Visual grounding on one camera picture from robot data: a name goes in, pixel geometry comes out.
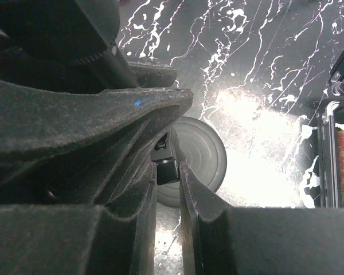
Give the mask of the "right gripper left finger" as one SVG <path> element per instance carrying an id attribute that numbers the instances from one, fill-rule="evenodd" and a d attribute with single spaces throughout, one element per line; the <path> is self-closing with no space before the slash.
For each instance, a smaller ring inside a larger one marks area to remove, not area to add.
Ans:
<path id="1" fill-rule="evenodd" d="M 0 205 L 0 274 L 153 274 L 157 168 L 101 205 Z"/>

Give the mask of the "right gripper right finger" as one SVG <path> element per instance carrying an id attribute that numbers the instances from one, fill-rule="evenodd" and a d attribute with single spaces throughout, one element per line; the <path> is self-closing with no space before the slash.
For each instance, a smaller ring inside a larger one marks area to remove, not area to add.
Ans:
<path id="1" fill-rule="evenodd" d="M 185 274 L 344 274 L 344 210 L 234 207 L 180 165 Z"/>

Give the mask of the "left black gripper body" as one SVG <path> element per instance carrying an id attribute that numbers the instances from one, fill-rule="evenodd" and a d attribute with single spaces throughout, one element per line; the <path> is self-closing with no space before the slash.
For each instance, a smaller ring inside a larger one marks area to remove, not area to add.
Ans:
<path id="1" fill-rule="evenodd" d="M 26 53 L 120 88 L 118 1 L 0 1 L 0 29 Z"/>

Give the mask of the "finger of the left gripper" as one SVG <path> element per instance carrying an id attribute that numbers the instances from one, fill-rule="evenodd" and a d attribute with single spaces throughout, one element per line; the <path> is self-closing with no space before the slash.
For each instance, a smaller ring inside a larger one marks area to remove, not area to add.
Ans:
<path id="1" fill-rule="evenodd" d="M 150 152 L 188 89 L 43 91 L 0 80 L 0 203 L 107 203 L 157 181 Z"/>
<path id="2" fill-rule="evenodd" d="M 129 61 L 128 65 L 142 88 L 168 88 L 177 78 L 173 67 L 148 61 Z"/>

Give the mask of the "black microphone stand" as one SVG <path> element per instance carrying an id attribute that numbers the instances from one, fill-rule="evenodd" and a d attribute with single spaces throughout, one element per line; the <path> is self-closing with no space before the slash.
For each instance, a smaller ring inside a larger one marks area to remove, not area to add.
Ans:
<path id="1" fill-rule="evenodd" d="M 112 52 L 117 65 L 125 68 L 129 61 L 146 61 L 141 58 L 123 57 L 119 50 Z M 157 164 L 157 200 L 177 208 L 180 206 L 179 177 L 175 164 L 186 162 L 196 177 L 206 187 L 216 192 L 226 174 L 227 155 L 224 144 L 208 124 L 193 117 L 181 117 L 157 142 L 151 152 Z"/>

